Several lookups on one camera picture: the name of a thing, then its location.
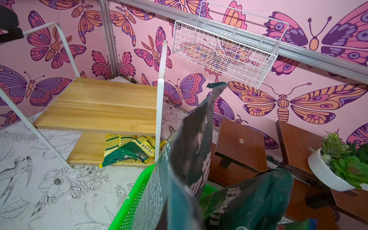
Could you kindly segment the dark green fertilizer bag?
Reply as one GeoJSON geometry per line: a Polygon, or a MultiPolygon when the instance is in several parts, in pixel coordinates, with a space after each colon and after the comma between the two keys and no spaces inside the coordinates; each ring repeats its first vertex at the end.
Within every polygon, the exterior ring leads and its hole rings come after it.
{"type": "Polygon", "coordinates": [[[227,83],[209,83],[209,96],[182,121],[160,153],[131,230],[202,230],[199,199],[208,181],[215,100],[227,83]]]}

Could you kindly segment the yellow green bag shelf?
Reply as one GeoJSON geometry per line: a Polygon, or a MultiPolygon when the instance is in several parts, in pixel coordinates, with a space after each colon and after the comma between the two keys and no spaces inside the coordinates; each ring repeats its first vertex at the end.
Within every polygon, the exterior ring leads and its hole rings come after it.
{"type": "Polygon", "coordinates": [[[155,157],[155,142],[153,136],[107,134],[104,159],[99,168],[129,160],[146,164],[155,157]]]}

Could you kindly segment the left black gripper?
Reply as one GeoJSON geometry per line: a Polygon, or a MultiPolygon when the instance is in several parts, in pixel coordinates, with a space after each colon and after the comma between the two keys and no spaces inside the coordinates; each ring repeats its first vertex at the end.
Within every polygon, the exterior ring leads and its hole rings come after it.
{"type": "Polygon", "coordinates": [[[19,26],[17,14],[9,8],[1,5],[1,30],[7,31],[1,34],[1,43],[24,38],[24,34],[19,26]]]}

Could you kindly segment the blue green fertilizer bag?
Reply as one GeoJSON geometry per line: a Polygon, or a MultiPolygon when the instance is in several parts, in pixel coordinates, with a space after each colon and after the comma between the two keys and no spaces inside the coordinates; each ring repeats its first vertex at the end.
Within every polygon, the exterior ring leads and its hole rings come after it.
{"type": "Polygon", "coordinates": [[[277,230],[316,230],[317,222],[315,218],[308,218],[303,221],[277,225],[277,230]]]}

